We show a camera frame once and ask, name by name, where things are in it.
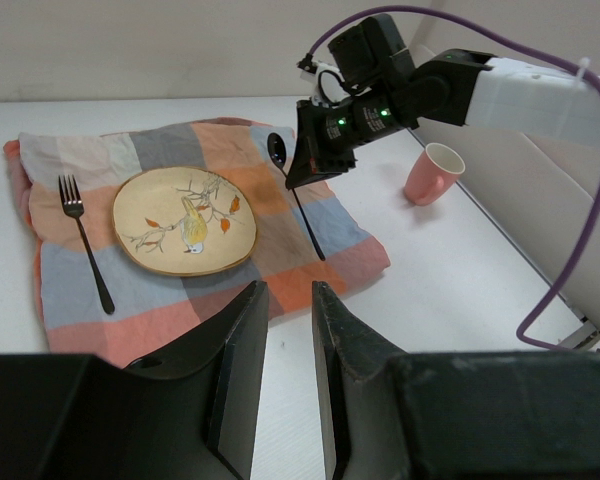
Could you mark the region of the pink cup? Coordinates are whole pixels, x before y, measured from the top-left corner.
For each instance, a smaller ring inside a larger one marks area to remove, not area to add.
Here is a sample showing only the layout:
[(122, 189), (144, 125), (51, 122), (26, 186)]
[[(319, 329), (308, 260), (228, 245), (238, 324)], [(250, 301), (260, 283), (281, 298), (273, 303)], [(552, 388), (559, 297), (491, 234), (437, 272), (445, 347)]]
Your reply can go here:
[(409, 173), (404, 195), (415, 205), (430, 205), (451, 188), (465, 169), (464, 160), (455, 150), (429, 143)]

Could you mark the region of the black metal spoon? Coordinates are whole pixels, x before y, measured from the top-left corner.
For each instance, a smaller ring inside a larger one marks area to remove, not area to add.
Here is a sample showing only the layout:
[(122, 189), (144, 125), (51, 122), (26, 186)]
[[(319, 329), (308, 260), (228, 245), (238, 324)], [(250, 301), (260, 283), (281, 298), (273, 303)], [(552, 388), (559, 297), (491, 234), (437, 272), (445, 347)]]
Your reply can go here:
[[(285, 163), (287, 160), (287, 150), (282, 137), (277, 133), (270, 133), (267, 136), (267, 152), (272, 163), (280, 170), (284, 177), (287, 177), (287, 173), (284, 171)], [(325, 261), (326, 257), (324, 252), (314, 234), (314, 231), (310, 225), (310, 222), (306, 216), (306, 213), (303, 209), (303, 206), (300, 202), (300, 199), (294, 189), (291, 189), (291, 193), (296, 201), (297, 208), (302, 216), (305, 227), (309, 234), (309, 238), (313, 245), (313, 248), (321, 261)]]

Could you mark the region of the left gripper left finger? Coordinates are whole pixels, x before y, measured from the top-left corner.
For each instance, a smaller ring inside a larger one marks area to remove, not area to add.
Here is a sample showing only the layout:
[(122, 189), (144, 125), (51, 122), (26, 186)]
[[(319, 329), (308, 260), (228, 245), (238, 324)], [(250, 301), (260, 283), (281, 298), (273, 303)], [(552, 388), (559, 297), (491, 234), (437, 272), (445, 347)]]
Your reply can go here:
[(247, 479), (269, 295), (124, 368), (87, 354), (0, 355), (0, 479)]

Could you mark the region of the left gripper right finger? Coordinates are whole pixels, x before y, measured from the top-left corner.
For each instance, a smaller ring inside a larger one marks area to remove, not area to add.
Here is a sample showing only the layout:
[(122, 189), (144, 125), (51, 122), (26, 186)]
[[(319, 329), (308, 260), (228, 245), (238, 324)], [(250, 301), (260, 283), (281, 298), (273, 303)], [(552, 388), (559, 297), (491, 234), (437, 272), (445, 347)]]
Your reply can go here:
[(312, 286), (330, 479), (600, 479), (600, 354), (407, 353)]

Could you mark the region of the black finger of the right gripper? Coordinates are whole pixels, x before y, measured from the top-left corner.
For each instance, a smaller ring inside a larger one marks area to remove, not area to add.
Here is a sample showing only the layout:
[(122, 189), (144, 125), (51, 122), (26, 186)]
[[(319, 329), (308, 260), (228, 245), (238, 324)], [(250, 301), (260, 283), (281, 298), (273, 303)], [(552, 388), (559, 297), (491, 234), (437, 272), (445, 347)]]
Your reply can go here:
[(296, 141), (291, 166), (285, 186), (295, 189), (319, 181), (326, 181), (347, 173), (355, 167), (355, 157), (351, 151), (334, 154), (319, 149), (315, 140), (299, 137)]

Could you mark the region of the black metal fork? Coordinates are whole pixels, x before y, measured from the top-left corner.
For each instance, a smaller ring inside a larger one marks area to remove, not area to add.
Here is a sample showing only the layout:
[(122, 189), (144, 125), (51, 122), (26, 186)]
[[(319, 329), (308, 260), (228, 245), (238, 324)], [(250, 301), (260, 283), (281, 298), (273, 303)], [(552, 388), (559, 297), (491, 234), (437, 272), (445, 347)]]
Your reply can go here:
[(106, 314), (112, 315), (115, 312), (115, 305), (104, 278), (102, 277), (88, 240), (86, 230), (81, 221), (81, 217), (85, 213), (85, 208), (75, 177), (73, 175), (60, 175), (58, 177), (58, 188), (64, 214), (69, 218), (72, 218), (77, 224), (77, 228), (85, 247), (89, 264), (94, 276), (101, 307)]

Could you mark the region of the checkered orange blue cloth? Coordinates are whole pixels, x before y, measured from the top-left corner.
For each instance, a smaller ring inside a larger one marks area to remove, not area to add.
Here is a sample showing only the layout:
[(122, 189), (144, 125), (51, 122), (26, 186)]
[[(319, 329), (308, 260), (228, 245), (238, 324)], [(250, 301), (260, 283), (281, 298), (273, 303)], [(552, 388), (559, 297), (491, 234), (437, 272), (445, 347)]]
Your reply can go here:
[(366, 287), (390, 264), (323, 182), (297, 195), (267, 152), (293, 130), (217, 118), (102, 136), (21, 134), (4, 145), (36, 237), (36, 309), (54, 353), (125, 366), (199, 326), (255, 280), (270, 318), (311, 285)]

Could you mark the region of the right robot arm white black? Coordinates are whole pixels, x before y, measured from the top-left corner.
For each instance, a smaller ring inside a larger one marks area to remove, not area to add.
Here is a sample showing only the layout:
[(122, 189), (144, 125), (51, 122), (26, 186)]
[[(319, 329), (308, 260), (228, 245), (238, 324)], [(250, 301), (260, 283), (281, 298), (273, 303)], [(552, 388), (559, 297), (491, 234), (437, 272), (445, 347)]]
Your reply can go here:
[(325, 34), (347, 95), (336, 105), (298, 102), (287, 188), (348, 172), (356, 148), (415, 129), (421, 118), (600, 147), (600, 76), (585, 61), (574, 64), (483, 34), (538, 64), (450, 49), (415, 65), (394, 20), (381, 10)]

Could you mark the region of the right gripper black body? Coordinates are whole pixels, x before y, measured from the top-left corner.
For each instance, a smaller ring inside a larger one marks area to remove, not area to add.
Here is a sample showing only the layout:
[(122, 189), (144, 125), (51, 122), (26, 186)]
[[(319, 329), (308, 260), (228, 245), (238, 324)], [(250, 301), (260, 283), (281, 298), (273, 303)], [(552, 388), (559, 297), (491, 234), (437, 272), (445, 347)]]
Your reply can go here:
[(336, 108), (319, 107), (310, 100), (296, 103), (298, 137), (309, 137), (319, 149), (334, 154), (351, 151), (361, 145), (362, 100), (346, 100)]

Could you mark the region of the beige bird pattern plate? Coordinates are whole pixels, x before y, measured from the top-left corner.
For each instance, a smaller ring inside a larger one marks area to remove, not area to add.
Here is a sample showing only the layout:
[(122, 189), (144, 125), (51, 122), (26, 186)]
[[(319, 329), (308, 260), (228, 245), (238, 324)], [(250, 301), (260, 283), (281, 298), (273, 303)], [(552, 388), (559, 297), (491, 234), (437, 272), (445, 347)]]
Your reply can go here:
[(125, 253), (159, 274), (222, 272), (253, 252), (258, 229), (242, 191), (196, 167), (165, 167), (126, 181), (113, 200), (114, 232)]

